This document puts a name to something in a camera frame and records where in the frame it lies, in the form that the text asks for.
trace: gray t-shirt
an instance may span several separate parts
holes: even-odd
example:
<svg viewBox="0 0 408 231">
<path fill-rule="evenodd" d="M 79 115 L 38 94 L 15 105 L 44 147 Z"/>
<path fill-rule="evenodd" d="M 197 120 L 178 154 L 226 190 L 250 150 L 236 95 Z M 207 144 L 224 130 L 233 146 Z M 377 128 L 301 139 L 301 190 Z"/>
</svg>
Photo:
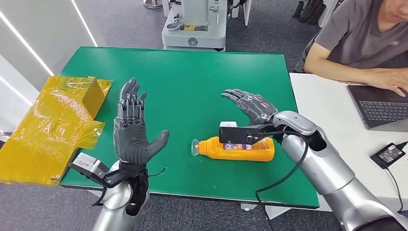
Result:
<svg viewBox="0 0 408 231">
<path fill-rule="evenodd" d="M 314 42 L 331 52 L 329 61 L 346 66 L 408 67 L 408 22 L 381 32 L 378 28 L 381 4 L 382 0 L 345 0 L 307 45 L 295 71 L 305 72 L 305 60 Z"/>
</svg>

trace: yellow plastic wrap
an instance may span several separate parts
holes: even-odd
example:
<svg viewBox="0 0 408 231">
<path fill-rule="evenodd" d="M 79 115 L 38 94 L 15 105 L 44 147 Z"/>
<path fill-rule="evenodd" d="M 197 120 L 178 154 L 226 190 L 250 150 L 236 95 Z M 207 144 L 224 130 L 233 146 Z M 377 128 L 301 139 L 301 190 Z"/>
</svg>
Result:
<svg viewBox="0 0 408 231">
<path fill-rule="evenodd" d="M 0 150 L 0 182 L 58 185 L 78 148 L 92 149 L 94 121 L 112 82 L 51 76 Z"/>
</svg>

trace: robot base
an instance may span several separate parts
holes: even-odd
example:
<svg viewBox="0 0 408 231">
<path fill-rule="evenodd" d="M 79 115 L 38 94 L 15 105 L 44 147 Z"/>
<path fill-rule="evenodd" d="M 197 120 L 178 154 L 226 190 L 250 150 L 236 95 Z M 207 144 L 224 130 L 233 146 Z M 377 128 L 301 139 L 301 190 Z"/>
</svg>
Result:
<svg viewBox="0 0 408 231">
<path fill-rule="evenodd" d="M 227 31 L 227 1 L 210 0 L 209 7 L 218 7 L 217 11 L 208 11 L 209 22 L 206 25 L 193 25 L 183 21 L 183 8 L 180 5 L 173 4 L 162 31 L 164 49 L 181 50 L 172 47 L 185 47 L 185 50 L 214 51 L 215 48 L 225 48 L 225 37 Z M 181 15 L 178 20 L 181 27 L 175 31 L 169 31 L 167 25 L 174 24 L 174 15 Z"/>
<path fill-rule="evenodd" d="M 163 50 L 225 52 L 225 47 L 224 48 L 201 48 L 201 47 L 170 47 L 170 46 L 164 46 Z"/>
</svg>

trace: bottle label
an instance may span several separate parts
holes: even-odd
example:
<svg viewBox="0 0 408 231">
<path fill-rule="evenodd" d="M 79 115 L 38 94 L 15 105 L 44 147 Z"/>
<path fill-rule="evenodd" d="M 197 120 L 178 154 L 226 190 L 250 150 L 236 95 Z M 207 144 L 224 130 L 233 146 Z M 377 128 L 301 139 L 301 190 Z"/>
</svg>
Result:
<svg viewBox="0 0 408 231">
<path fill-rule="evenodd" d="M 266 139 L 260 140 L 257 143 L 250 144 L 234 144 L 234 143 L 225 143 L 224 150 L 265 150 L 268 149 L 268 142 Z"/>
</svg>

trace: black cable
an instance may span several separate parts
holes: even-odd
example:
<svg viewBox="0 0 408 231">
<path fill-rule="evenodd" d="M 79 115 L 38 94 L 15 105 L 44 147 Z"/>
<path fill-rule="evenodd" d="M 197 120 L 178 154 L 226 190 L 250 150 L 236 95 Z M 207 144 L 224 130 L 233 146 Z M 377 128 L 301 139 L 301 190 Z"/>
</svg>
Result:
<svg viewBox="0 0 408 231">
<path fill-rule="evenodd" d="M 306 137 L 304 135 L 298 133 L 298 132 L 294 132 L 294 131 L 276 131 L 276 132 L 269 132 L 269 133 L 261 133 L 259 135 L 273 136 L 273 135 L 281 135 L 281 134 L 295 135 L 295 136 L 300 137 L 305 142 L 305 150 L 304 150 L 303 155 L 300 158 L 299 162 L 297 162 L 295 164 L 295 166 L 292 168 L 292 170 L 288 174 L 286 174 L 286 176 L 284 176 L 279 181 L 277 181 L 277 182 L 275 182 L 275 183 L 273 183 L 273 184 L 271 184 L 271 185 L 269 185 L 267 187 L 264 187 L 262 189 L 258 189 L 258 190 L 255 191 L 256 199 L 258 200 L 259 204 L 261 205 L 262 209 L 264 210 L 265 216 L 268 219 L 268 223 L 269 223 L 269 226 L 272 229 L 272 231 L 273 231 L 273 227 L 272 227 L 271 220 L 269 219 L 269 216 L 268 216 L 268 213 L 267 213 L 266 205 L 261 201 L 258 194 L 260 192 L 263 192 L 263 191 L 266 191 L 266 190 L 271 189 L 273 187 L 276 187 L 276 186 L 280 185 L 281 183 L 283 183 L 285 180 L 287 180 L 302 165 L 303 161 L 306 158 L 307 151 L 309 150 L 309 142 L 307 141 Z"/>
<path fill-rule="evenodd" d="M 402 204 L 402 198 L 401 198 L 401 193 L 399 192 L 398 183 L 396 182 L 395 177 L 393 176 L 393 174 L 391 173 L 391 171 L 390 171 L 388 168 L 385 168 L 385 170 L 387 170 L 387 171 L 390 173 L 391 177 L 392 177 L 393 180 L 394 180 L 394 183 L 395 183 L 395 186 L 396 186 L 396 191 L 397 191 L 397 193 L 398 193 L 399 202 L 400 202 L 400 204 L 401 204 L 401 208 L 398 210 L 397 213 L 400 213 L 400 212 L 402 211 L 402 209 L 404 208 L 404 205 Z"/>
<path fill-rule="evenodd" d="M 163 168 L 163 170 L 161 170 L 159 173 L 156 173 L 154 175 L 148 175 L 148 177 L 155 177 L 157 175 L 159 175 L 160 173 L 164 172 L 167 169 L 167 166 L 165 168 Z"/>
<path fill-rule="evenodd" d="M 105 197 L 105 193 L 106 193 L 106 187 L 104 186 L 104 187 L 103 187 L 103 191 L 102 191 L 101 197 L 99 197 L 99 199 L 98 199 L 95 203 L 92 204 L 92 207 L 94 207 L 94 206 L 102 206 L 102 205 L 103 205 L 103 204 L 101 203 L 101 201 L 102 201 L 103 198 Z"/>
<path fill-rule="evenodd" d="M 231 7 L 227 13 L 230 13 L 233 9 L 239 7 L 241 5 L 241 3 L 236 4 L 235 6 Z"/>
<path fill-rule="evenodd" d="M 403 150 L 404 147 L 405 147 L 407 144 L 408 144 L 408 141 L 407 141 L 407 142 L 404 142 L 404 143 L 400 143 L 399 145 L 396 145 L 396 147 L 397 147 L 399 150 Z"/>
</svg>

